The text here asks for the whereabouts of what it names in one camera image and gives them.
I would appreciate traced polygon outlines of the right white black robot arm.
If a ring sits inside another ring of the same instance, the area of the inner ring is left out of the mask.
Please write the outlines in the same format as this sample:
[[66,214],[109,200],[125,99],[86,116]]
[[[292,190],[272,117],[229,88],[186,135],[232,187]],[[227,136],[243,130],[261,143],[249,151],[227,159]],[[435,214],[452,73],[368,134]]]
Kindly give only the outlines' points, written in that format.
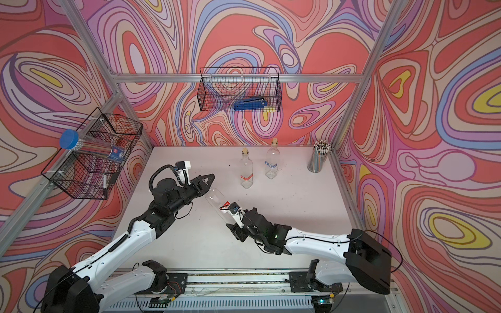
[[365,230],[348,235],[310,233],[288,225],[273,224],[256,208],[242,209],[226,203],[219,212],[227,228],[241,242],[251,238],[265,254],[309,255],[309,280],[317,290],[338,282],[356,281],[365,289],[388,295],[391,290],[391,252]]

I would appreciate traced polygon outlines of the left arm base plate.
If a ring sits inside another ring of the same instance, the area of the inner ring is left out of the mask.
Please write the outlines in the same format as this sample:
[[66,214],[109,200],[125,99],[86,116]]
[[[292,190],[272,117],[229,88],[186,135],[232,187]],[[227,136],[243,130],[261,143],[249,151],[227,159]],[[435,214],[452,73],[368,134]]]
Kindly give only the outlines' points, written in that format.
[[180,296],[185,293],[187,287],[187,273],[167,273],[159,278],[155,277],[152,287],[137,292],[137,295],[167,294]]

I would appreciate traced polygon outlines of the clear bottle with black cap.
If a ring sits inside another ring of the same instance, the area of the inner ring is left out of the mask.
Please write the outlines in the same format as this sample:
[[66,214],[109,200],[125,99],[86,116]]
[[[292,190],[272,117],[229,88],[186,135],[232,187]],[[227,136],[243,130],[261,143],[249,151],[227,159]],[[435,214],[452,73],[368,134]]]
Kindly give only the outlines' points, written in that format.
[[223,219],[225,224],[236,224],[228,212],[228,206],[231,203],[226,200],[226,197],[218,189],[212,188],[205,195],[205,199],[214,208],[220,218]]

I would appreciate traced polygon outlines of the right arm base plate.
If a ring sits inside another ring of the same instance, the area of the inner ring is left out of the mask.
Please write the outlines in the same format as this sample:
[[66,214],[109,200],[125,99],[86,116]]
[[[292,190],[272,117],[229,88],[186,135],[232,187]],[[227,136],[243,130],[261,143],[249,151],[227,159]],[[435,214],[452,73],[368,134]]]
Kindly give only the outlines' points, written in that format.
[[285,283],[290,285],[292,293],[330,292],[337,295],[344,290],[342,283],[326,285],[306,271],[289,272]]

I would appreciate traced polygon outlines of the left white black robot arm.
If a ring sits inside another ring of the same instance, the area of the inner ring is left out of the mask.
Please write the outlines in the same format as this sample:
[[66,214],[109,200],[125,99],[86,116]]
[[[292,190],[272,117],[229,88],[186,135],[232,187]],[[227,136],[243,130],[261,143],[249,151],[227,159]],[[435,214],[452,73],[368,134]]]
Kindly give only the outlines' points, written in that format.
[[149,181],[153,201],[143,214],[131,220],[119,239],[82,262],[52,271],[38,304],[42,312],[103,312],[134,293],[162,292],[168,287],[165,267],[152,260],[124,275],[112,278],[111,274],[162,236],[180,209],[207,194],[215,175],[197,176],[182,185],[171,178],[158,183],[154,180],[152,177]]

